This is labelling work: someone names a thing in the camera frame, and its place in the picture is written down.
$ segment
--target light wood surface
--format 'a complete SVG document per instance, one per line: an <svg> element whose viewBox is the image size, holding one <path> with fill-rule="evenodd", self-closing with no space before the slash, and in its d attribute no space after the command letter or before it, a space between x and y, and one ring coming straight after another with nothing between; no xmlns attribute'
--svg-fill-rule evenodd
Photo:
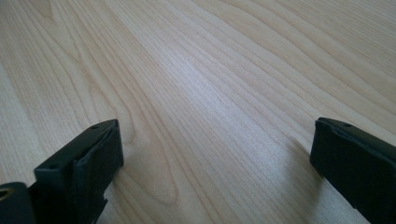
<svg viewBox="0 0 396 224"><path fill-rule="evenodd" d="M391 0L0 0L0 183L119 119L99 223L366 223L314 120L396 145Z"/></svg>

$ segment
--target wood grain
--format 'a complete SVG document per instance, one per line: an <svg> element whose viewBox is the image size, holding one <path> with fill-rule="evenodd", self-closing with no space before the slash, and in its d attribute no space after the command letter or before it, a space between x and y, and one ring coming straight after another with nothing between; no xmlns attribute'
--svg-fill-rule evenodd
<svg viewBox="0 0 396 224"><path fill-rule="evenodd" d="M99 223L366 223L314 120L396 145L395 62L389 0L0 0L0 183L117 118Z"/></svg>

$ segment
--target screw hole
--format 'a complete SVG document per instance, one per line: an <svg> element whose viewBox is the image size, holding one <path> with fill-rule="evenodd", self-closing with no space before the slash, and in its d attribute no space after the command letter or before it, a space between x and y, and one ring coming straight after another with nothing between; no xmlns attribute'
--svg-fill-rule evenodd
<svg viewBox="0 0 396 224"><path fill-rule="evenodd" d="M49 166L49 168L50 168L51 170L55 170L55 169L59 168L60 165L61 165L61 164L59 164L58 162L57 162L57 163L53 163L53 164L51 164L51 165Z"/></svg>
<svg viewBox="0 0 396 224"><path fill-rule="evenodd" d="M8 198L14 192L14 189L0 189L0 201Z"/></svg>

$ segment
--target black plastic object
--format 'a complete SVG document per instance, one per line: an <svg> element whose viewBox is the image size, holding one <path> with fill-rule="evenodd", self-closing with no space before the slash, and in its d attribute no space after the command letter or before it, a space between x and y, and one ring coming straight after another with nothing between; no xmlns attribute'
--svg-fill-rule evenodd
<svg viewBox="0 0 396 224"><path fill-rule="evenodd" d="M0 186L0 223L95 223L122 165L119 122L93 125L36 167L29 189L19 182Z"/></svg>
<svg viewBox="0 0 396 224"><path fill-rule="evenodd" d="M371 223L396 223L396 147L348 123L320 118L310 161Z"/></svg>

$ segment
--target black plastic piece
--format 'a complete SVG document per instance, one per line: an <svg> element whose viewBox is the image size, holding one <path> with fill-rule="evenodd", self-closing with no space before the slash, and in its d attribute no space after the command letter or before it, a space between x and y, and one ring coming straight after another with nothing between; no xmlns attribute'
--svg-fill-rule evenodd
<svg viewBox="0 0 396 224"><path fill-rule="evenodd" d="M21 183L0 186L13 190L12 204L0 201L9 213L5 218L0 210L0 223L95 223L107 202L104 192L122 165L118 121L93 125L36 167L36 182L29 189ZM24 196L18 202L12 200L19 194ZM31 207L29 221L19 220L20 205Z"/></svg>
<svg viewBox="0 0 396 224"><path fill-rule="evenodd" d="M320 118L310 161L371 223L396 223L396 147L348 123Z"/></svg>

